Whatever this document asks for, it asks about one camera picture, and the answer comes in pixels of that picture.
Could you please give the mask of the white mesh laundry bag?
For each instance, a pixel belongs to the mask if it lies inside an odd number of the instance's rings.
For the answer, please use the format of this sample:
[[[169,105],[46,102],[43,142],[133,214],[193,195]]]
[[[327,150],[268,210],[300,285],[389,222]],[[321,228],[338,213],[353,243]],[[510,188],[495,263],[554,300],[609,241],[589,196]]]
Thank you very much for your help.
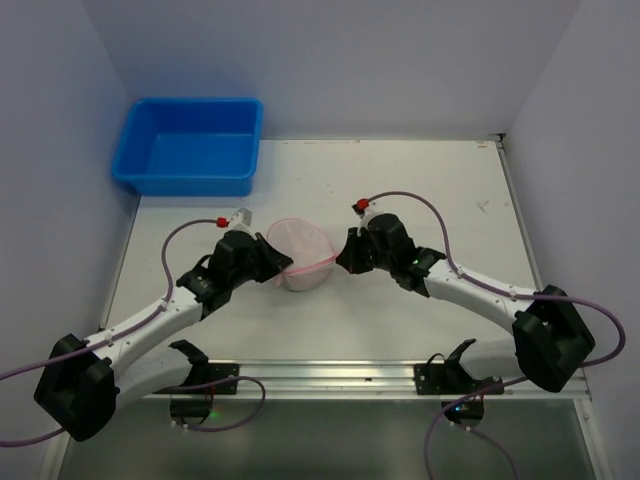
[[[273,280],[276,287],[304,292],[321,285],[331,274],[337,252],[328,235],[312,223],[285,218],[267,231],[268,242],[293,263]]]

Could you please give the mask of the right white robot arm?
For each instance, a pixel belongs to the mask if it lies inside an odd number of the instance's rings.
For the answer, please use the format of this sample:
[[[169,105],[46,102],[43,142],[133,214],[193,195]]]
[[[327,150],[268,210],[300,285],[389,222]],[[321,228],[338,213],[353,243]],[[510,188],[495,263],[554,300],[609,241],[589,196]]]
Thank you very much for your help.
[[[595,347],[563,290],[475,285],[454,271],[444,253],[416,245],[394,214],[349,229],[336,263],[354,275],[383,270],[402,289],[462,307],[508,333],[502,340],[465,340],[442,363],[427,368],[425,377],[442,393],[469,393],[500,385],[504,377],[523,377],[557,393]]]

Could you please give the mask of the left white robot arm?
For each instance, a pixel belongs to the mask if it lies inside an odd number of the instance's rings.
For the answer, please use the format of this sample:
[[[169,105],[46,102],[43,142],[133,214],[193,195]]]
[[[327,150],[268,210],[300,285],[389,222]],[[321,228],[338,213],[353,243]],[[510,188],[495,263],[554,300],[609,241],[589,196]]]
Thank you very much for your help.
[[[226,232],[155,303],[86,339],[69,334],[58,340],[35,402],[74,440],[84,441],[118,409],[151,393],[210,393],[225,378],[211,373],[201,350],[171,336],[226,305],[245,283],[267,282],[292,263],[261,234]]]

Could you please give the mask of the blue plastic bin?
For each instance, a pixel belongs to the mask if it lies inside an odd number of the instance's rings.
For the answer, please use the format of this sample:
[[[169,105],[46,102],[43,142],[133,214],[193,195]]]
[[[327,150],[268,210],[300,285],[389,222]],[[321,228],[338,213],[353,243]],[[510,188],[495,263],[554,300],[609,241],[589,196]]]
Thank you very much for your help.
[[[263,124],[255,98],[144,98],[124,123],[111,174],[140,196],[246,197]]]

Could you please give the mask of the aluminium mounting rail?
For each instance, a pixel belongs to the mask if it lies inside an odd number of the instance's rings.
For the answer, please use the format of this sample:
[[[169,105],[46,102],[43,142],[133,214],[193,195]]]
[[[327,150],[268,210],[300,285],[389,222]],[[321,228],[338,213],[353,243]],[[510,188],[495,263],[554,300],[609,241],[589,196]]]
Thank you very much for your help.
[[[374,395],[416,394],[413,366],[406,362],[259,362],[237,363],[240,373],[236,377],[204,385],[184,387],[192,367],[201,363],[232,363],[229,361],[190,360],[183,353],[171,349],[156,357],[136,361],[122,375],[115,378],[115,402],[122,408],[151,394],[191,393],[216,384],[255,378],[269,392],[289,392],[298,398],[305,394],[328,396],[336,394]],[[511,378],[505,374],[488,376],[509,389]]]

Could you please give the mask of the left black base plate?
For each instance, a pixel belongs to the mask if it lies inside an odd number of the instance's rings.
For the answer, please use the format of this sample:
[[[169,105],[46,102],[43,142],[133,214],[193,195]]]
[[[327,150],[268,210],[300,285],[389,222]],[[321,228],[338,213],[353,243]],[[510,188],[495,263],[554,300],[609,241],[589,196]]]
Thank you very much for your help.
[[[238,376],[240,373],[240,365],[237,363],[201,363],[194,365],[182,383],[184,387],[196,385],[204,385],[216,381],[221,381]],[[229,381],[226,383],[216,384],[198,390],[191,390],[191,393],[198,393],[208,397],[219,395],[235,395],[237,391],[238,381]]]

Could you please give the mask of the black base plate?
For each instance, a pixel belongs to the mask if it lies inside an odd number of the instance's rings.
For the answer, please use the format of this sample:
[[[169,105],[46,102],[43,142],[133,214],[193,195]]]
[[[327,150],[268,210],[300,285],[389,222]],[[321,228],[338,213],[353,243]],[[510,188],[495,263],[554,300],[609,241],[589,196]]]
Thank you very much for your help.
[[[474,379],[460,365],[452,362],[415,364],[413,379],[418,395],[466,395],[489,387],[489,395],[504,393],[501,381],[492,377]]]
[[[238,376],[240,373],[240,365],[237,363],[201,363],[194,365],[182,383],[184,387],[196,385],[204,385],[216,381],[221,381]],[[219,395],[235,395],[237,391],[238,381],[229,381],[226,383],[216,384],[198,390],[191,390],[191,393],[198,393],[208,397]]]

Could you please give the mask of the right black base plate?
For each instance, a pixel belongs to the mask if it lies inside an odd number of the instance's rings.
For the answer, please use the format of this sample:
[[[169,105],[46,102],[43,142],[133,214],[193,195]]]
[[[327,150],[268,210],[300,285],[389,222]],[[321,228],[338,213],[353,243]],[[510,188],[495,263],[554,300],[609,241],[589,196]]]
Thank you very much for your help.
[[[466,395],[489,387],[489,395],[504,393],[501,381],[492,377],[474,379],[460,365],[452,362],[415,364],[413,379],[418,395]]]

